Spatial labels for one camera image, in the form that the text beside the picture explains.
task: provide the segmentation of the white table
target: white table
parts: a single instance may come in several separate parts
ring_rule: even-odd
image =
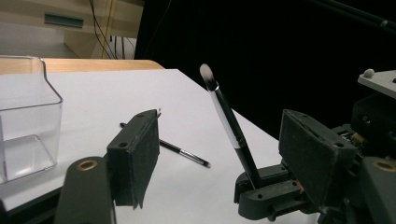
[[[74,161],[104,156],[120,122],[160,108],[160,138],[209,161],[210,169],[164,147],[150,179],[143,209],[116,207],[126,223],[272,223],[238,215],[236,178],[244,172],[209,93],[176,69],[48,73],[64,98],[58,164],[39,175],[0,187],[7,210],[63,185]],[[235,113],[258,168],[279,164],[277,140]],[[275,223],[317,223],[295,212]]]

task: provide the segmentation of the transparent acrylic box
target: transparent acrylic box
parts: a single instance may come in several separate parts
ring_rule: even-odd
[[[0,184],[56,165],[62,105],[42,59],[0,55]]]

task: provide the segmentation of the black mechanical part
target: black mechanical part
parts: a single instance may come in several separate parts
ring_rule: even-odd
[[[157,110],[134,116],[107,146],[103,158],[71,164],[62,187],[9,211],[0,201],[0,223],[116,223],[113,201],[142,207],[159,142]]]
[[[259,169],[263,187],[253,189],[242,173],[236,180],[234,202],[239,203],[238,214],[251,220],[276,217],[301,210],[306,214],[318,210],[310,206],[299,183],[284,164]]]
[[[396,223],[396,162],[365,157],[358,179],[375,223]]]
[[[157,118],[157,110],[134,116],[107,146],[108,166],[115,173],[116,206],[143,207],[160,154]]]
[[[88,157],[67,169],[55,224],[116,223],[106,161]]]
[[[358,153],[353,145],[306,114],[284,110],[279,153],[315,207],[341,205],[344,173]]]
[[[396,158],[395,99],[377,92],[353,106],[351,128],[366,140],[365,156]]]

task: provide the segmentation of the black backdrop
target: black backdrop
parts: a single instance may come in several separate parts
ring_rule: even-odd
[[[389,19],[390,5],[359,3]],[[373,93],[358,76],[396,69],[395,50],[388,29],[310,1],[146,0],[134,58],[202,87],[207,63],[233,109],[278,139],[284,108],[329,128],[349,123],[353,103]]]

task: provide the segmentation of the cable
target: cable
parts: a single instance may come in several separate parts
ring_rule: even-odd
[[[348,5],[342,4],[333,0],[307,0],[308,2],[317,4],[320,7],[325,7],[341,15],[348,16],[356,21],[364,22],[368,25],[372,25],[376,28],[380,28],[390,34],[396,35],[396,23],[389,21],[382,17],[370,14],[363,10]]]
[[[116,55],[116,58],[118,59],[118,57],[117,57],[117,37],[114,39],[115,39],[114,40],[114,54]]]
[[[146,47],[146,50],[145,50],[145,54],[144,54],[144,55],[147,54],[147,52],[148,52],[148,50],[149,50],[149,47],[151,46],[152,41],[154,40],[155,35],[157,34],[158,30],[160,29],[160,26],[161,26],[162,23],[163,23],[163,18],[165,18],[165,15],[166,15],[166,13],[168,12],[169,7],[171,6],[171,3],[172,3],[172,0],[169,1],[168,6],[166,7],[166,10],[165,10],[165,12],[163,13],[163,16],[161,17],[160,21],[158,22],[158,25],[157,25],[157,27],[155,28],[154,34],[152,35],[150,41],[148,42],[148,46]]]
[[[131,40],[129,40],[129,38],[126,38],[126,40],[128,40],[128,42],[132,45],[132,48],[134,48],[134,44],[131,42]]]
[[[99,22],[98,22],[98,20],[96,19],[96,16],[95,16],[95,9],[94,9],[94,5],[93,5],[93,0],[90,0],[90,4],[91,4],[92,15],[93,15],[93,29],[94,29],[94,31],[95,31],[96,39],[98,40],[99,44],[102,46],[102,49],[106,52],[107,57],[108,57],[108,58],[111,58],[110,55],[109,55],[109,53],[107,52],[105,46],[102,44],[102,42],[101,42],[100,39],[99,39],[99,36],[98,36],[98,34],[97,34],[97,31],[96,31],[96,25],[97,25],[97,27],[99,28],[100,33],[102,34],[102,37],[104,38],[105,43],[107,44],[107,46],[108,46],[108,48],[109,48],[109,50],[110,50],[111,55],[113,56],[113,58],[116,58],[116,59],[117,59],[117,57],[116,57],[116,56],[114,55],[114,53],[111,51],[110,45],[108,44],[108,42],[107,42],[107,40],[106,40],[106,36],[103,34],[103,31],[102,31],[102,29],[100,28]]]
[[[124,46],[124,43],[123,43],[123,38],[124,38],[124,37],[122,37],[122,38],[121,38],[121,45],[122,45],[122,59],[125,59],[125,46]]]

